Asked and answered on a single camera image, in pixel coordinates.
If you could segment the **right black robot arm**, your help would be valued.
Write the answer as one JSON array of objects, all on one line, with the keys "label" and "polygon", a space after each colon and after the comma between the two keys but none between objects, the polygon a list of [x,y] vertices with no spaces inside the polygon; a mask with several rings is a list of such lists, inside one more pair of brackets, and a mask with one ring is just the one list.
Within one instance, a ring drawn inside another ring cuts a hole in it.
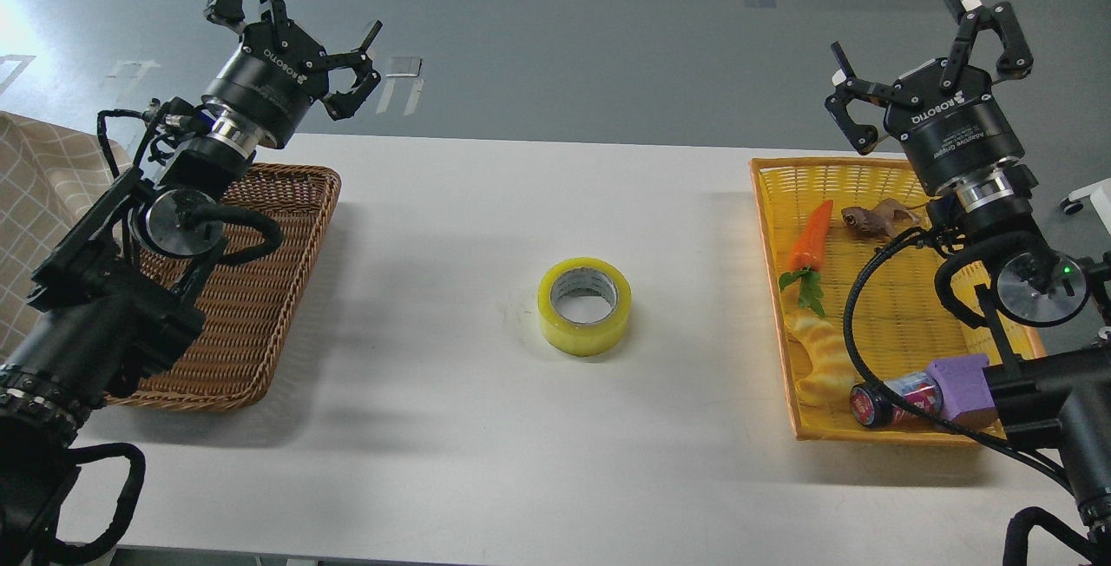
[{"label": "right black robot arm", "polygon": [[923,417],[882,383],[858,352],[855,304],[865,282],[905,248],[942,257],[934,290],[968,328],[991,332],[999,365],[983,371],[1004,438],[934,417],[937,426],[1000,451],[1055,480],[1075,500],[1085,534],[1042,508],[1008,523],[1003,563],[1028,562],[1030,532],[1040,527],[1092,565],[1108,563],[1108,342],[1023,359],[1003,330],[1010,319],[1055,327],[1094,302],[1108,317],[1108,259],[1075,259],[1045,241],[1031,205],[1035,175],[992,90],[1030,73],[1033,56],[1010,2],[944,0],[955,40],[944,58],[905,71],[891,86],[858,78],[841,44],[834,92],[825,110],[858,153],[885,138],[900,143],[928,195],[931,227],[910,228],[878,249],[852,284],[844,311],[845,351],[865,384],[885,400]]}]

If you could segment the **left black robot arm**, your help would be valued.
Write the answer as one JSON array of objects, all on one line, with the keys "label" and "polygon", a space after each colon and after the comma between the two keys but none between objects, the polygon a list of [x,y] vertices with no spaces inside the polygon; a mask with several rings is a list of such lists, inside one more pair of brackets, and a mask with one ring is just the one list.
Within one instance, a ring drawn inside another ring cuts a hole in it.
[{"label": "left black robot arm", "polygon": [[[116,548],[136,515],[147,463],[134,444],[76,447],[107,396],[134,393],[169,371],[199,339],[197,306],[219,266],[274,254],[278,222],[226,205],[260,148],[282,149],[316,103],[338,122],[381,81],[374,23],[353,50],[329,53],[288,16],[286,0],[209,0],[206,18],[238,44],[200,103],[152,101],[139,112],[96,117],[144,122],[128,169],[108,158],[114,182],[31,276],[41,314],[3,364],[3,563],[90,563]],[[94,542],[58,537],[63,504],[86,464],[121,458],[128,475]]]}]

